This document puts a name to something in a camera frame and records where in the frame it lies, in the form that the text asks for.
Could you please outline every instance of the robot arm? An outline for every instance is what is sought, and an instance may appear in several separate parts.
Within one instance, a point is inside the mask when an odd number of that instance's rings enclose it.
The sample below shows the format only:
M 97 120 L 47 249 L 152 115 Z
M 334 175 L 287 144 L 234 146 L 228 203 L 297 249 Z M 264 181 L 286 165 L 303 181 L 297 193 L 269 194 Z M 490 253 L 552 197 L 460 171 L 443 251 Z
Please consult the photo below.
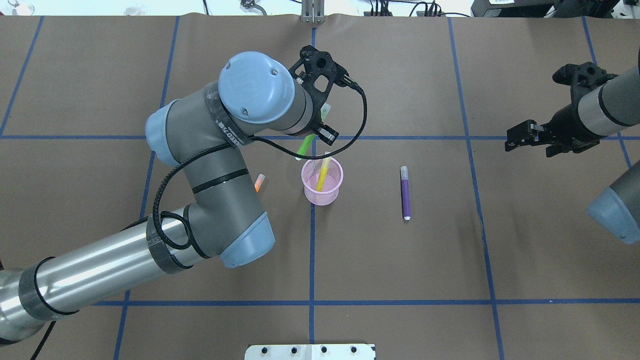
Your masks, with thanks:
M 305 70 L 296 75 L 301 66 Z M 313 86 L 319 76 L 328 79 L 323 91 Z M 234 268 L 266 254 L 275 238 L 238 148 L 267 142 L 253 136 L 264 129 L 315 133 L 331 145 L 338 132 L 322 123 L 320 108 L 332 85 L 357 90 L 366 118 L 362 89 L 328 53 L 311 46 L 300 51 L 291 69 L 265 54 L 238 54 L 217 82 L 151 115 L 145 129 L 149 146 L 161 161 L 177 166 L 172 173 L 184 168 L 195 202 L 160 213 L 159 191 L 152 217 L 25 270 L 0 271 L 0 346 L 204 259 L 219 256 Z
M 580 153 L 600 139 L 640 124 L 640 53 L 638 66 L 617 76 L 593 63 L 567 64 L 553 80 L 571 86 L 572 103 L 550 122 L 527 120 L 507 131 L 506 151 L 524 145 L 550 145 L 547 157 Z M 588 214 L 625 243 L 640 241 L 640 161 L 594 200 Z

